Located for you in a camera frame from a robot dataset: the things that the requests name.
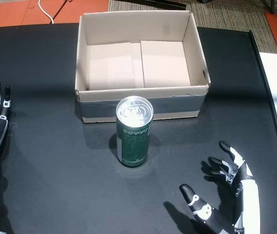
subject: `black tape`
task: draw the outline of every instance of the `black tape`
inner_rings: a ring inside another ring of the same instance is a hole
[[[205,95],[186,97],[148,98],[154,114],[198,111]],[[115,110],[120,100],[79,102],[81,114],[85,118],[115,117]]]

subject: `robot fingertip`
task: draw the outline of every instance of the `robot fingertip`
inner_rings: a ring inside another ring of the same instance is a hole
[[[220,141],[220,147],[226,152],[230,151],[230,144],[225,140]]]

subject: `cardboard box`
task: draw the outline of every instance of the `cardboard box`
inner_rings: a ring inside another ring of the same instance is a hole
[[[119,100],[147,98],[154,119],[196,117],[210,85],[189,11],[126,11],[80,18],[75,94],[84,122],[115,121]]]

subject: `aluminum can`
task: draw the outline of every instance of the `aluminum can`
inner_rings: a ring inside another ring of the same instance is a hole
[[[130,96],[118,103],[117,154],[122,164],[137,167],[146,160],[152,119],[153,107],[143,97]]]

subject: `black table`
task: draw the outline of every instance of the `black table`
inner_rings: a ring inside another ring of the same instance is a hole
[[[197,118],[153,123],[140,168],[115,157],[115,124],[83,124],[74,98],[77,24],[0,28],[0,79],[13,112],[0,154],[0,229],[28,234],[200,233],[179,185],[230,218],[227,189],[207,182],[228,140],[259,186],[261,230],[277,233],[277,131],[246,32],[199,28],[212,86]]]

